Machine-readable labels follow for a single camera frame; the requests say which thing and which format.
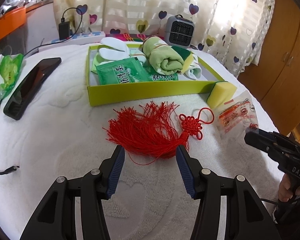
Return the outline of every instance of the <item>cabinet handle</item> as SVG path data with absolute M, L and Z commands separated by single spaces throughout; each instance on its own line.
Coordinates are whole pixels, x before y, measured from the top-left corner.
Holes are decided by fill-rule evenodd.
M 283 61 L 284 63 L 286 62 L 286 60 L 287 60 L 287 58 L 288 58 L 288 55 L 289 55 L 288 52 L 286 52 L 286 53 L 283 55 L 282 61 Z
M 288 60 L 288 63 L 287 63 L 288 67 L 290 67 L 290 64 L 291 64 L 292 60 L 293 60 L 293 57 L 290 57 L 289 60 Z

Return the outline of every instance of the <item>curtain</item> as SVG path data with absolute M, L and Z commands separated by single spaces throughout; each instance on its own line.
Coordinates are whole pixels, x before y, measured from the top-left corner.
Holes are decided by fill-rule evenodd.
M 83 12 L 81 31 L 164 36 L 170 16 L 194 22 L 191 44 L 213 55 L 238 76 L 257 55 L 271 22 L 275 0 L 54 0 L 57 23 L 69 7 Z M 74 26 L 80 11 L 68 11 Z

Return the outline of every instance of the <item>gray heater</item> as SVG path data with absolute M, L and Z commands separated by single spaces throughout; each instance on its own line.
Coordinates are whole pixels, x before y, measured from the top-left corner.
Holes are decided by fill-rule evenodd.
M 194 23 L 181 15 L 169 17 L 166 25 L 164 41 L 170 46 L 189 48 L 194 32 Z

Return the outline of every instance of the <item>rolled green cloth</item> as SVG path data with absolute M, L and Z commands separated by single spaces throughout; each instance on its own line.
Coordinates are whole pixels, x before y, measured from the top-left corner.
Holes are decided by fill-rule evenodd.
M 159 37 L 148 38 L 143 43 L 142 50 L 157 73 L 171 75 L 182 70 L 182 57 Z

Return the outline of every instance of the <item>white tablecloth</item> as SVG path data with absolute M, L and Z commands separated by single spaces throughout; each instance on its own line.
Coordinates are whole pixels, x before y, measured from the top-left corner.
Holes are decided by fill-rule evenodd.
M 111 156 L 115 144 L 105 140 L 108 120 L 116 118 L 113 108 L 145 105 L 150 99 L 90 107 L 85 81 L 85 60 L 89 45 L 69 45 L 43 51 L 26 59 L 18 84 L 41 60 L 61 57 L 62 64 L 45 81 L 24 116 L 15 121 L 0 109 L 0 170 L 12 165 L 20 169 L 0 176 L 0 226 L 11 240 L 20 238 L 32 212 L 58 176 L 81 177 L 98 168 Z M 246 88 L 216 59 L 196 52 L 225 80 Z M 207 95 L 154 98 L 153 101 L 180 104 L 177 114 L 197 115 L 207 106 Z M 253 98 L 259 126 L 276 130 L 261 105 Z M 243 174 L 258 195 L 275 200 L 282 177 L 277 163 L 259 150 L 236 141 L 221 140 L 216 124 L 204 125 L 203 139 L 189 139 L 190 155 L 203 167 L 220 176 Z M 150 158 L 133 156 L 140 163 Z M 115 239 L 189 239 L 199 201 L 186 194 L 175 158 L 148 166 L 135 165 L 128 156 L 116 194 L 104 201 L 109 234 Z M 219 239 L 224 234 L 225 202 L 222 201 Z

